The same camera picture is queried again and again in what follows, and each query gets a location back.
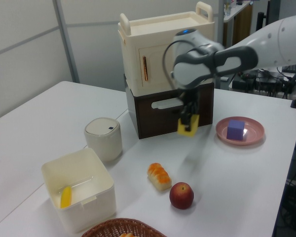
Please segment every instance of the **bread roll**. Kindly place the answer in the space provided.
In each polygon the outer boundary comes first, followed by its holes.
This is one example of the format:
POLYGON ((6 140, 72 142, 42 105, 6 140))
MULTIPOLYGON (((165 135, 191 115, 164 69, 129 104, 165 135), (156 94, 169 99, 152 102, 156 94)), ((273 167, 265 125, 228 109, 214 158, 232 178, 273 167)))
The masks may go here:
POLYGON ((123 233, 119 237, 137 237, 137 236, 134 236, 133 233, 123 233))
POLYGON ((148 168, 147 175, 159 191, 166 190, 172 186, 171 178, 159 163, 152 163, 148 168))

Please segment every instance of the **canister lid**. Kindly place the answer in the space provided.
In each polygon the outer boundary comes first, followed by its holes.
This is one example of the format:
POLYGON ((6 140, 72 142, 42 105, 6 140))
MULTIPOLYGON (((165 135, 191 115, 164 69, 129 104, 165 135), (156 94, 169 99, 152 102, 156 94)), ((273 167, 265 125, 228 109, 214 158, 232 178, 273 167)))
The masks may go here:
POLYGON ((97 118, 90 122, 85 131, 94 135, 106 135, 116 129, 118 122, 111 118, 97 118))

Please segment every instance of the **apple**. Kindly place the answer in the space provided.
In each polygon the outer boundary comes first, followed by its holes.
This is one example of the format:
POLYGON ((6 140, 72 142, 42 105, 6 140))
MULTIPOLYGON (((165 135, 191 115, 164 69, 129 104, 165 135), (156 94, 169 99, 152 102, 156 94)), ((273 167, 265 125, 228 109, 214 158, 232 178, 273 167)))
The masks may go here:
POLYGON ((174 207, 188 209, 192 205, 194 192, 189 184, 179 182, 172 186, 169 197, 174 207))

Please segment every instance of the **white table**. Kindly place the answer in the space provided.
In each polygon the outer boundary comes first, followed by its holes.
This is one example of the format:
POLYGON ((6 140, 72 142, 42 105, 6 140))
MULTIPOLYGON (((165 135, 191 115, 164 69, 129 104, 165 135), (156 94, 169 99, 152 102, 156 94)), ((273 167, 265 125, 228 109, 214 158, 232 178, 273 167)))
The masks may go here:
POLYGON ((248 4, 252 1, 242 1, 242 5, 236 5, 235 7, 231 8, 230 15, 225 15, 223 18, 223 22, 227 23, 227 36, 226 36, 226 47, 232 46, 232 36, 233 36, 233 22, 234 17, 242 11, 248 4))
MULTIPOLYGON (((70 108, 78 109, 75 104, 70 108)), ((271 236, 296 141, 296 109, 290 108, 290 101, 215 90, 213 125, 199 128, 193 138, 170 133, 139 140, 127 111, 118 120, 123 155, 106 164, 115 181, 113 217, 138 219, 169 237, 271 236), (265 128, 264 142, 248 147, 222 142, 215 125, 229 116, 259 121, 265 128), (146 171, 153 162, 165 167, 173 183, 192 186, 190 209, 173 208, 169 190, 159 193, 152 186, 146 171)), ((38 167, 33 170, 41 175, 38 167)), ((0 236, 82 233, 65 232, 44 185, 0 222, 0 236)))
POLYGON ((0 118, 0 221, 43 184, 41 166, 86 146, 85 126, 127 110, 124 92, 61 82, 0 118))

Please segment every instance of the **yellow block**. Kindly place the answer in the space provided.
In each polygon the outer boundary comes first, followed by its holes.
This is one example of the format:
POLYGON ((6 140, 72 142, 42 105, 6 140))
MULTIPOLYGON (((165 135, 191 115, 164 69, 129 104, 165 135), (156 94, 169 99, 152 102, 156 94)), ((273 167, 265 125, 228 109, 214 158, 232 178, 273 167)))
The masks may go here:
POLYGON ((185 126, 181 123, 181 119, 178 121, 178 134, 193 137, 197 131, 198 128, 198 120, 199 115, 192 115, 191 117, 191 131, 186 131, 185 126))
POLYGON ((71 187, 67 186, 64 188, 61 198, 60 198, 60 208, 65 208, 67 206, 71 205, 71 198, 72 198, 72 193, 71 193, 71 187))

